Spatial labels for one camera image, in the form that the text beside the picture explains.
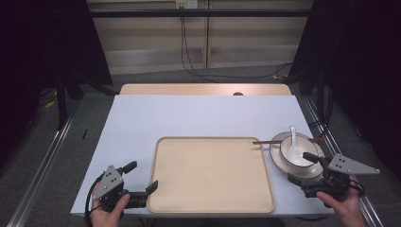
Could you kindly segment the wooden desk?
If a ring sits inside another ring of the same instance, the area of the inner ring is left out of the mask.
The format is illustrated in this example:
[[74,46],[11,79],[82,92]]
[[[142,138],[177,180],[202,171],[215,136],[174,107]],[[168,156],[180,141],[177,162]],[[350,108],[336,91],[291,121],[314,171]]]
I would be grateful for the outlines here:
[[130,83],[121,95],[290,96],[286,84],[263,83]]

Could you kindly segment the white plate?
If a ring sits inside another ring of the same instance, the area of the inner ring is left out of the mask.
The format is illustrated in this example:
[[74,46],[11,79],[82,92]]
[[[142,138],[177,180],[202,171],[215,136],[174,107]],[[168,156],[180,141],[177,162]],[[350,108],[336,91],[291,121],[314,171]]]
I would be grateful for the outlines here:
[[[307,168],[300,168],[300,167],[291,167],[284,163],[284,160],[280,156],[280,144],[282,143],[283,139],[287,136],[290,136],[290,132],[281,132],[273,137],[274,141],[278,141],[278,144],[271,144],[270,145],[270,156],[274,163],[285,173],[291,173],[299,178],[304,179],[311,179],[318,177],[323,173],[323,168],[320,164],[314,164]],[[297,136],[301,136],[307,138],[310,142],[310,138],[304,134],[297,132]],[[317,143],[313,143],[318,150],[317,156],[324,156],[322,149]]]

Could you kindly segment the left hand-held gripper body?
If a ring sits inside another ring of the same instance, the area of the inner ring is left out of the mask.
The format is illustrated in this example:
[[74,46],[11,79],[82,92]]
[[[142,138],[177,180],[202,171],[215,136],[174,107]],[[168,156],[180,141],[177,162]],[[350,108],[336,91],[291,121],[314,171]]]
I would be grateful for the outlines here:
[[124,196],[129,195],[130,201],[126,208],[143,208],[147,205],[148,193],[130,192],[124,188],[124,173],[121,172],[122,167],[116,168],[113,165],[100,175],[99,186],[93,195],[93,201],[100,200],[102,207],[106,210],[115,208],[118,201]]

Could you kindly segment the person's right hand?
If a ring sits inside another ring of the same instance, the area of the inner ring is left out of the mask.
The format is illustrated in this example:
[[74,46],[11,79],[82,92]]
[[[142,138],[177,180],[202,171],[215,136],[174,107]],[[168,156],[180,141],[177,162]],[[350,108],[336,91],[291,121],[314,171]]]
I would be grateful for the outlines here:
[[334,209],[335,215],[342,227],[366,227],[364,216],[359,205],[359,195],[356,189],[347,191],[344,201],[337,201],[324,192],[317,192],[316,196],[323,203]]

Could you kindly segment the black metal stand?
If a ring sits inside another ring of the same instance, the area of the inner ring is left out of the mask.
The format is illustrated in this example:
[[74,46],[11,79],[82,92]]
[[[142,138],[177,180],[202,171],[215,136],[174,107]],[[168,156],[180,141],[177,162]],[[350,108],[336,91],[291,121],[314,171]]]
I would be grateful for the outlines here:
[[60,130],[67,121],[68,113],[67,113],[67,105],[66,105],[66,97],[65,97],[65,89],[62,74],[59,74],[57,80],[57,100],[58,100],[58,109],[59,109],[59,126]]

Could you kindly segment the person's left hand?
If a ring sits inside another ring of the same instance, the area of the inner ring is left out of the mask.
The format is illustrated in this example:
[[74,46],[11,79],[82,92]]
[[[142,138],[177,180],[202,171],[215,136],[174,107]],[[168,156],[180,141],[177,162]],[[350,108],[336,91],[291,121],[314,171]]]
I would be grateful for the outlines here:
[[111,212],[105,211],[102,208],[100,200],[92,201],[90,218],[93,227],[119,227],[121,214],[129,201],[130,196],[124,195]]

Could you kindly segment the white bowl with dark rim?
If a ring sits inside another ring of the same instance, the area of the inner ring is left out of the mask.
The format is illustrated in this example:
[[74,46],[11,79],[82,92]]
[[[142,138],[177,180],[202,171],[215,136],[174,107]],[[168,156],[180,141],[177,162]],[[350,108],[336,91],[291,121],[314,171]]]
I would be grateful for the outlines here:
[[284,160],[284,163],[291,166],[291,167],[300,167],[300,168],[307,168],[313,165],[313,163],[309,162],[308,160],[303,158],[304,152],[310,152],[312,154],[317,155],[318,150],[315,145],[310,142],[307,138],[297,136],[297,148],[299,150],[299,155],[301,158],[301,164],[296,166],[292,164],[288,159],[288,150],[290,147],[290,136],[287,136],[283,139],[282,143],[280,144],[280,156]]

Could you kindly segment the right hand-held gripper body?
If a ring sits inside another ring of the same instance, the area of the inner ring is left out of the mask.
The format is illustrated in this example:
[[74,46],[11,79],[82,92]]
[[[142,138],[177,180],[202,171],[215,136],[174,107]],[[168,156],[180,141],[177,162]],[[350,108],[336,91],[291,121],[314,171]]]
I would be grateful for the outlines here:
[[376,175],[380,170],[364,165],[341,154],[335,155],[332,159],[320,156],[320,164],[323,168],[323,177],[311,182],[302,180],[301,189],[307,198],[315,198],[316,193],[321,191],[335,199],[343,200],[350,188],[356,189],[361,197],[365,194],[364,187],[351,180],[351,175]]

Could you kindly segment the black curtain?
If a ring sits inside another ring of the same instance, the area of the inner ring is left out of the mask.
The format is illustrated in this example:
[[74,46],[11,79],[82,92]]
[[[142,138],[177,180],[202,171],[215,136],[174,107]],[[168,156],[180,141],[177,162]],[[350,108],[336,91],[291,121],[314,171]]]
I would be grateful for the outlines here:
[[21,129],[39,92],[112,79],[86,0],[0,0],[0,133]]
[[401,180],[401,0],[313,0],[289,72],[322,80]]

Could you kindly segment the white wall socket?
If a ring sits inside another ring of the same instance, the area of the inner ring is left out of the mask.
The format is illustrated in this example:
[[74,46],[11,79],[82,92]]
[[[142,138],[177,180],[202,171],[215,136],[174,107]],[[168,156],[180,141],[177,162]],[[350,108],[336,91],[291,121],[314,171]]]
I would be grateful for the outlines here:
[[177,9],[197,9],[199,6],[198,0],[175,0]]

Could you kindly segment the white ceramic spoon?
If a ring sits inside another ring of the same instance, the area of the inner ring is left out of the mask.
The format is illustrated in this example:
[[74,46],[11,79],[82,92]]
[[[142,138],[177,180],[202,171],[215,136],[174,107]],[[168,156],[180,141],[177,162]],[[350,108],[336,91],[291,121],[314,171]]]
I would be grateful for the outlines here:
[[288,150],[288,159],[292,164],[299,166],[301,164],[301,158],[299,155],[299,150],[297,148],[296,128],[294,126],[290,126],[289,131],[290,131],[290,147]]

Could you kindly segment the black horizontal frame bar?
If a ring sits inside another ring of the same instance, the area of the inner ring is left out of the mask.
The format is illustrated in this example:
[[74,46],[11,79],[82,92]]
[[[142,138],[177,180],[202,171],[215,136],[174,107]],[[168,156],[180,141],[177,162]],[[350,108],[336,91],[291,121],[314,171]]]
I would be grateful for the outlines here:
[[308,17],[309,9],[91,9],[94,18],[145,17]]

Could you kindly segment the aluminium floor rail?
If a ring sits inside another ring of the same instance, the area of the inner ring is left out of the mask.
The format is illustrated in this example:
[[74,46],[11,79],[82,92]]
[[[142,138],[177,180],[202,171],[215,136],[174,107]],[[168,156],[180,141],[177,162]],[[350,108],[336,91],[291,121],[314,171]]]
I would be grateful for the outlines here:
[[52,167],[62,143],[69,132],[73,119],[78,111],[80,102],[73,102],[70,107],[70,114],[66,116],[61,125],[57,128],[54,138],[46,151],[40,166],[35,172],[35,175],[26,189],[23,197],[20,199],[15,211],[13,212],[7,227],[24,227],[26,220],[32,210],[32,207],[37,200],[40,191],[44,185],[50,167]]
[[[318,108],[314,101],[311,98],[307,98],[305,100],[305,105],[308,109],[308,114],[312,117],[314,121],[317,121],[316,127],[319,133],[323,135],[324,143],[327,146],[330,154],[332,156],[342,154],[332,132],[327,129],[324,124],[320,123],[321,118],[318,115]],[[375,208],[373,207],[370,199],[367,196],[361,197],[359,199],[359,204],[361,206],[362,214],[365,217],[368,227],[384,227],[377,212],[375,211]]]

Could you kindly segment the beige plastic tray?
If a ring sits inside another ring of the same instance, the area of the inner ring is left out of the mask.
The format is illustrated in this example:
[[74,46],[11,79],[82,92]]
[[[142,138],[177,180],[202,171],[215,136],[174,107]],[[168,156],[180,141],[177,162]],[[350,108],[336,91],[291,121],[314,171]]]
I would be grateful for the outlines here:
[[265,152],[252,137],[164,137],[148,199],[155,214],[267,214],[275,208]]

